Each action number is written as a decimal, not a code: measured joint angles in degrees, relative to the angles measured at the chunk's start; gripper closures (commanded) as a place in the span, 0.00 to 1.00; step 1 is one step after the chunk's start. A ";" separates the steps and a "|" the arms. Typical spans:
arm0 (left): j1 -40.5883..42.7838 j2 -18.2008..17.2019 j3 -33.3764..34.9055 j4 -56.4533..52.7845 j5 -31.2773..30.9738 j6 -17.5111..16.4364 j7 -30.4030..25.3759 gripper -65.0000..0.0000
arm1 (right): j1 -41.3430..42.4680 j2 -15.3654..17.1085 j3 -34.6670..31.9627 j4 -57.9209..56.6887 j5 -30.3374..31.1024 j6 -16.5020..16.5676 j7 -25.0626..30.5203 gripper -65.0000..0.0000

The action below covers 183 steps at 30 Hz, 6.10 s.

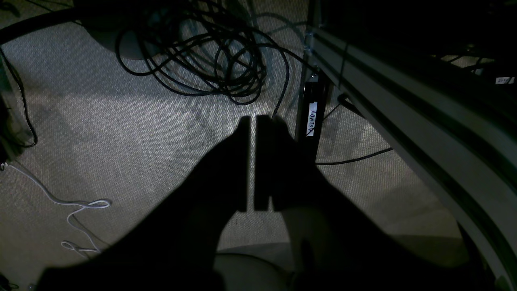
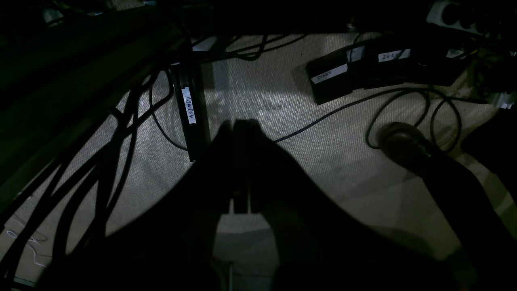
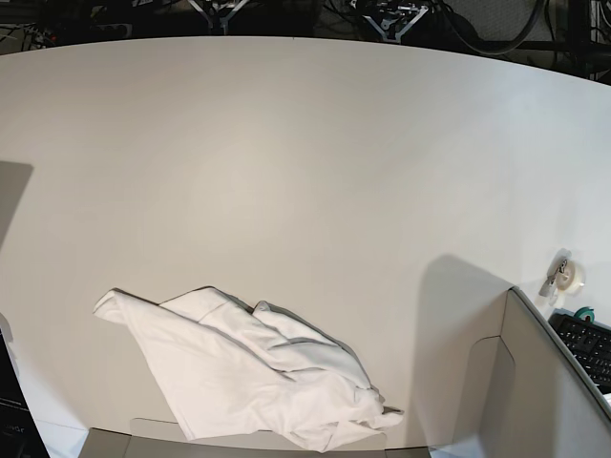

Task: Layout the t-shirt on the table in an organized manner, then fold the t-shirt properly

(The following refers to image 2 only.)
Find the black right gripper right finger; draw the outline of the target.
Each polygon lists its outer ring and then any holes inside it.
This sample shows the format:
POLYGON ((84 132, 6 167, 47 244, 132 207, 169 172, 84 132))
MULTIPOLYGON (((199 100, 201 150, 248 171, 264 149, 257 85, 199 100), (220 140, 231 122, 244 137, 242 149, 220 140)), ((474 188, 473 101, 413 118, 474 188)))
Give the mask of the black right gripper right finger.
POLYGON ((273 231, 277 291, 443 291, 436 261, 363 225, 334 203, 255 120, 234 124, 253 212, 273 231))

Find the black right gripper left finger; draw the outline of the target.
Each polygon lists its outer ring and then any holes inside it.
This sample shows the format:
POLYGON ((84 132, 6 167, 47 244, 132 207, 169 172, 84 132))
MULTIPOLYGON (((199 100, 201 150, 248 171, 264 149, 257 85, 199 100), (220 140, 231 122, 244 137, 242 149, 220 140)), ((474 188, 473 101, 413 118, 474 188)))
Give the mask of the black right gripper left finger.
POLYGON ((227 212, 231 126, 155 205, 108 238, 107 291, 219 291, 212 267, 216 230, 227 212))

